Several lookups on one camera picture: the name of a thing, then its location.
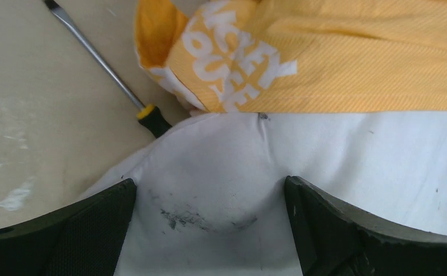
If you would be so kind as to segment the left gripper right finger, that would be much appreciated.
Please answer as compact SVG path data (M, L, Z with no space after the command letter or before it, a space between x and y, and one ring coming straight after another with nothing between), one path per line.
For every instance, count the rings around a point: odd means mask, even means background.
M447 275L447 236L386 220L288 176L285 204L304 275Z

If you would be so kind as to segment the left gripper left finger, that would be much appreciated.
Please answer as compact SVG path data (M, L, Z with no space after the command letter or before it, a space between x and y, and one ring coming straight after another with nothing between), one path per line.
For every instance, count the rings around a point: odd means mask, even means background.
M132 217L126 179L84 200L0 229L0 275L113 275Z

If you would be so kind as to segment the white pillow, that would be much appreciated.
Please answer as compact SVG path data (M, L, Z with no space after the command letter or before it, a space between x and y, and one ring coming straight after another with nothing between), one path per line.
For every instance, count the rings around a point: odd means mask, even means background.
M447 112L200 115L81 197L136 184L116 275L299 275L288 176L447 235Z

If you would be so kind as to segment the orange Mickey Mouse pillowcase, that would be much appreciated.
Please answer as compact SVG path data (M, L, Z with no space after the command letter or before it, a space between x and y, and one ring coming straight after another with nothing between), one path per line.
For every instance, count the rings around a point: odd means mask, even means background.
M139 1L134 39L193 110L447 110L447 1Z

